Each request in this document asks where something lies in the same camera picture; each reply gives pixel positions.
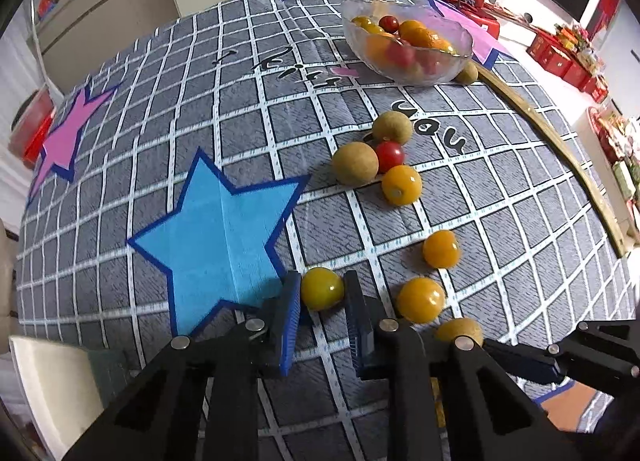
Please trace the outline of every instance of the red box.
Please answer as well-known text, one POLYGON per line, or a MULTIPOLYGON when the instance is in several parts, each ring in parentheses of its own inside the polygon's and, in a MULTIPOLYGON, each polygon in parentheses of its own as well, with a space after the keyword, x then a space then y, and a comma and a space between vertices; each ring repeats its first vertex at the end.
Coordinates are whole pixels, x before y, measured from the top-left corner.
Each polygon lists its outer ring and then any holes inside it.
POLYGON ((569 57, 553 46, 549 46, 546 51, 540 55, 540 59, 538 60, 538 63, 544 70, 560 78, 567 72, 571 62, 569 57))
POLYGON ((582 67, 580 62, 572 60, 569 64, 569 69, 566 70, 562 80, 579 89, 589 76, 589 73, 584 69, 584 67, 582 67))
POLYGON ((609 90, 604 85, 598 84, 591 92, 591 98, 593 98, 598 104, 602 104, 608 94, 609 90))
POLYGON ((536 38, 533 39, 531 46, 527 48, 527 53, 533 58, 533 60, 537 61, 540 54, 549 47, 548 41, 542 35, 536 35, 536 38))
POLYGON ((587 78, 584 79, 584 82, 582 82, 582 85, 580 85, 578 89, 580 89, 580 91, 582 91, 583 93, 587 93, 587 95, 590 95, 591 93, 593 93, 593 90, 596 88, 596 81, 597 81, 596 77, 588 76, 587 78))

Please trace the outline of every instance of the yellow cherry tomato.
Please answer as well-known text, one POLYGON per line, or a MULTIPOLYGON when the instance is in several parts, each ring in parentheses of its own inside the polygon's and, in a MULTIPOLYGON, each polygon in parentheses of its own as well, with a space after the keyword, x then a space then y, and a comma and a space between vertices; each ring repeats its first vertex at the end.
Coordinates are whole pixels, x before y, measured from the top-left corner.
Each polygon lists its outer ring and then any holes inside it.
POLYGON ((415 19, 401 22, 400 26, 398 26, 398 34, 400 35, 400 38, 405 38, 410 31, 415 30, 416 28, 424 28, 424 24, 420 21, 416 21, 415 19))
POLYGON ((415 324, 426 324, 440 314, 445 299, 444 290, 437 282, 416 277, 400 290, 396 308, 405 319, 415 324))
POLYGON ((377 24, 367 24, 366 26, 363 26, 363 28, 366 32, 369 32, 370 34, 387 35, 387 32, 377 24))
POLYGON ((344 285, 340 275, 325 267, 312 267, 302 277, 300 298, 312 311, 322 311, 344 298, 344 285))
POLYGON ((422 178, 409 165, 396 165, 382 177, 382 192, 389 203, 409 205, 422 193, 422 178))
POLYGON ((482 346, 484 342, 482 327, 478 322, 468 317, 455 318, 445 322, 438 327, 435 336, 443 342, 453 342, 460 335, 471 337, 479 346, 482 346))
POLYGON ((369 24, 373 24, 373 21, 371 19, 369 19, 368 17, 365 16, 357 16, 354 17, 353 19, 351 19, 351 22, 353 24, 357 24, 358 26, 364 28, 365 26, 369 25, 369 24))
POLYGON ((454 267, 462 251, 451 230, 433 232, 422 244, 422 256, 431 267, 454 267))

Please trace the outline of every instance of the gray checkered tablecloth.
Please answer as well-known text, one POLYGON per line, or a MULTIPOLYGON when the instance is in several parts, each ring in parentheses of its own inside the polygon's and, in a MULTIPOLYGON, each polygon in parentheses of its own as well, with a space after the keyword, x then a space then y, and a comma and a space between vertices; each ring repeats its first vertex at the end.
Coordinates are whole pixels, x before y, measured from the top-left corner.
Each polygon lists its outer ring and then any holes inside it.
MULTIPOLYGON (((387 307, 403 282, 430 275, 447 292, 440 321, 471 316, 489 337, 536 346, 560 340, 581 319, 632 315, 625 261, 573 174, 529 124, 482 83, 419 88, 373 73, 344 40, 342 1, 226 1, 140 38, 95 73, 93 94, 122 85, 82 130, 74 182, 50 175, 24 215, 16 271, 26 334, 124 349, 131 369, 168 342, 166 278, 126 239, 174 208, 198 147, 238 186, 311 174, 278 239, 283 263, 301 272, 356 269, 367 295, 387 307), (287 46, 277 66, 258 66, 287 46), (332 67, 358 77, 327 83, 332 67), (303 80, 315 70, 322 73, 303 80), (336 184, 330 158, 397 101, 441 130, 405 146, 423 193, 392 208, 378 184, 336 184), (462 154, 444 137, 448 127, 466 139, 462 154), (434 273, 420 244, 443 228, 455 230, 464 253, 459 265, 434 273)), ((511 58, 498 58, 494 70, 602 187, 540 85, 511 58)), ((239 318, 223 311, 202 336, 239 318)), ((386 383, 356 379, 344 310, 312 320, 300 329, 289 377, 258 385, 260 458, 383 458, 386 383)), ((531 397, 549 390, 518 383, 531 397)), ((593 402, 584 427, 605 402, 593 402)))

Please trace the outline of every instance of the red container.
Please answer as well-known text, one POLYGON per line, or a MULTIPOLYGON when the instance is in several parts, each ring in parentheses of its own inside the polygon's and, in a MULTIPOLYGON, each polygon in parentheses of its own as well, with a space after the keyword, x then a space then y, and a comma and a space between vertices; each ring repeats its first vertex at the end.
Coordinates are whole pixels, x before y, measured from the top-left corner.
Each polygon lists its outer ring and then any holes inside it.
POLYGON ((571 65, 571 59, 562 51, 549 46, 538 60, 540 66, 549 73, 562 78, 571 65))
POLYGON ((533 60, 537 61, 540 55, 549 47, 548 41, 542 35, 536 35, 533 39, 531 46, 527 48, 527 53, 530 54, 533 60))
POLYGON ((602 104, 608 94, 609 90, 604 85, 598 84, 591 92, 591 98, 593 98, 598 104, 602 104))
POLYGON ((35 167, 53 115, 54 105, 46 85, 25 101, 16 115, 8 147, 29 168, 35 167))
POLYGON ((587 93, 587 95, 590 95, 591 93, 593 93, 593 90, 596 88, 596 81, 597 81, 596 77, 589 76, 584 80, 582 85, 578 87, 578 89, 580 89, 580 91, 582 91, 583 93, 587 93))
POLYGON ((588 77, 589 73, 582 67, 582 64, 577 60, 572 60, 562 80, 579 89, 588 77))

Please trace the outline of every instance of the red cherry tomato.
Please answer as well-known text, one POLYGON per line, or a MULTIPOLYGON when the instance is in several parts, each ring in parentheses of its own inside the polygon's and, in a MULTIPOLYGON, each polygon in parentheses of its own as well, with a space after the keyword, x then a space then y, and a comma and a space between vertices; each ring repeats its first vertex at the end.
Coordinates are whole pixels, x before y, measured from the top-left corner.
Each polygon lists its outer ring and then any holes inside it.
POLYGON ((385 173, 390 168, 404 163, 404 151, 397 142, 382 142, 376 147, 378 155, 378 171, 385 173))
POLYGON ((394 34, 398 31, 398 20, 394 16, 384 16, 378 25, 388 34, 394 34))
POLYGON ((415 62, 415 48, 400 40, 386 48, 386 59, 400 68, 407 68, 415 62))

